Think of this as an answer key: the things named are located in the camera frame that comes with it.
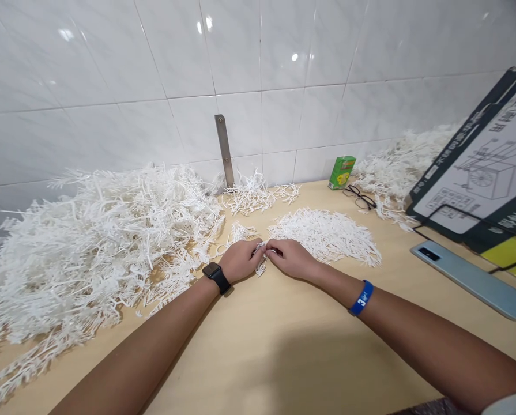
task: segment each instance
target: white tile wall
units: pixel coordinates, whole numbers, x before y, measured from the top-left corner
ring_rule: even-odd
[[[187,161],[213,160],[221,157],[217,139],[217,101],[214,96],[170,100],[171,111],[181,142],[187,149]]]
[[[262,90],[306,83],[315,0],[262,0]]]
[[[306,88],[296,148],[338,144],[334,136],[334,126],[342,107],[343,93],[344,85]]]
[[[58,106],[24,52],[0,21],[0,112]]]
[[[0,1],[0,19],[61,106],[114,102],[81,33],[61,3]]]
[[[227,120],[232,157],[262,153],[262,102],[259,92],[217,96],[219,113]]]
[[[298,150],[294,166],[294,182],[328,179],[337,157],[358,154],[362,146],[363,143],[355,143]]]
[[[116,102],[165,98],[133,0],[68,0]]]
[[[260,90],[259,0],[201,0],[216,93]]]
[[[264,153],[298,148],[303,104],[303,88],[262,92]]]
[[[249,177],[255,171],[263,172],[262,155],[243,156],[233,158],[233,172],[235,173],[235,182],[238,183],[240,176]]]
[[[263,155],[263,174],[270,186],[293,182],[296,151],[265,153]]]
[[[136,4],[167,97],[214,94],[198,0]]]
[[[516,65],[516,1],[370,0],[349,82]]]
[[[211,181],[219,113],[242,174],[324,179],[459,122],[512,65],[516,0],[0,0],[0,209],[66,167]]]
[[[75,194],[75,191],[76,188],[73,185],[65,186],[62,189],[48,188],[48,181],[46,180],[0,186],[0,225],[7,217],[21,217],[17,213],[2,212],[2,210],[25,210],[31,205],[33,200],[41,201],[46,199],[48,201],[56,201],[58,196],[72,196]],[[0,236],[4,235],[5,231],[0,229]]]
[[[354,57],[367,0],[317,0],[306,86],[344,84]]]

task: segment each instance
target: blue silicone bracelet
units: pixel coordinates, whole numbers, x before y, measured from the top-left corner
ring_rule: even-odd
[[[371,294],[373,294],[373,288],[374,288],[373,284],[367,280],[363,280],[363,282],[366,283],[365,286],[363,287],[363,291],[361,292],[359,298],[354,303],[354,305],[348,309],[348,312],[350,314],[353,314],[354,316],[357,316],[358,314],[360,314],[363,311],[363,309],[366,307],[369,299],[371,298]]]

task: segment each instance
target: black smartwatch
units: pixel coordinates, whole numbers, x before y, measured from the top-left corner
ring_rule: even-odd
[[[229,284],[229,281],[227,281],[225,275],[223,275],[223,270],[221,269],[221,267],[215,262],[210,262],[208,265],[206,265],[202,272],[210,280],[214,280],[216,282],[221,295],[225,294],[227,291],[230,290],[231,284]]]

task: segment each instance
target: cardboard box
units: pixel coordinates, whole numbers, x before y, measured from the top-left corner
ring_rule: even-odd
[[[352,156],[337,157],[334,162],[333,172],[329,179],[329,188],[331,190],[338,190],[346,187],[352,168],[356,163],[356,158]]]
[[[499,266],[516,260],[516,67],[471,113],[410,193],[407,214]],[[511,270],[516,275],[516,267]]]

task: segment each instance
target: silver smartphone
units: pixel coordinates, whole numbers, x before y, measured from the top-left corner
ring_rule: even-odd
[[[436,242],[426,241],[410,251],[504,317],[516,321],[516,289],[512,286]]]

